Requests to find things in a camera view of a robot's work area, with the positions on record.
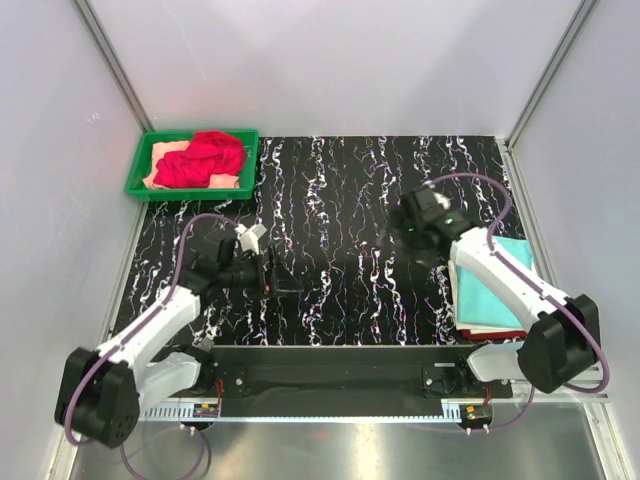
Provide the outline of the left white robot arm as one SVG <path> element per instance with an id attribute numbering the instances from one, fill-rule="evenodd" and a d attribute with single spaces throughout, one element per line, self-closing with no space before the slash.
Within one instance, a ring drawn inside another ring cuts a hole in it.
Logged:
<path id="1" fill-rule="evenodd" d="M 216 360 L 204 346 L 178 346 L 155 356 L 200 317 L 222 289 L 249 290 L 257 298 L 302 292 L 275 249 L 236 254 L 232 240 L 216 258 L 196 256 L 177 269 L 177 279 L 148 310 L 93 350 L 76 348 L 66 359 L 54 420 L 67 440 L 117 448 L 146 410 L 175 393 L 208 394 L 218 380 Z"/>

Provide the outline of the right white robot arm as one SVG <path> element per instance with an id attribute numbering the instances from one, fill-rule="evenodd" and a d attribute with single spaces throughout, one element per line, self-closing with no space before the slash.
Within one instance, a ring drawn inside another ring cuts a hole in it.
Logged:
<path id="1" fill-rule="evenodd" d="M 548 284 L 496 243 L 487 228 L 447 214 L 426 223 L 396 214 L 394 237 L 409 257 L 425 264 L 449 260 L 474 275 L 516 317 L 524 340 L 488 344 L 469 354 L 454 371 L 454 384 L 476 396 L 491 381 L 525 380 L 549 394 L 561 387 L 586 393 L 575 378 L 600 365 L 602 378 L 591 388 L 602 392 L 611 369 L 599 340 L 599 312 L 586 295 L 571 298 Z"/>

